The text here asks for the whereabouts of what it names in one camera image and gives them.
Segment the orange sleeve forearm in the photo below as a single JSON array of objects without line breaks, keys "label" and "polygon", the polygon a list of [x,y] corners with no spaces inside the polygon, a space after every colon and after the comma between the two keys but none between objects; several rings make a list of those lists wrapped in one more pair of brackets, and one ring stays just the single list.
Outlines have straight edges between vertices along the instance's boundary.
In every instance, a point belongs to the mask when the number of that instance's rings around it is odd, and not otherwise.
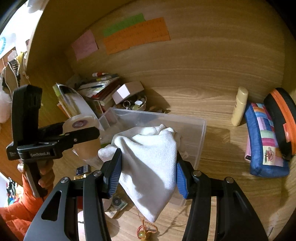
[{"label": "orange sleeve forearm", "polygon": [[34,197],[25,175],[23,196],[18,202],[1,208],[1,240],[23,240],[46,197]]}]

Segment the left hand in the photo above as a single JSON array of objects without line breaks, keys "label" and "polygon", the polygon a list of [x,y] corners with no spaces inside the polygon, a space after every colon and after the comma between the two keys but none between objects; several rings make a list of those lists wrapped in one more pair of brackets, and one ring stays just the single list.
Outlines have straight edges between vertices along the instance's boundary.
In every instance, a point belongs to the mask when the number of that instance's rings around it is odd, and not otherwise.
[{"label": "left hand", "polygon": [[[44,188],[49,189],[53,186],[54,180],[55,180],[55,174],[53,172],[53,160],[48,160],[46,162],[40,162],[39,163],[39,172],[41,174],[41,179],[38,181],[38,184]],[[18,171],[23,175],[23,178],[27,181],[26,177],[26,168],[24,163],[20,160],[19,164],[17,166]]]}]

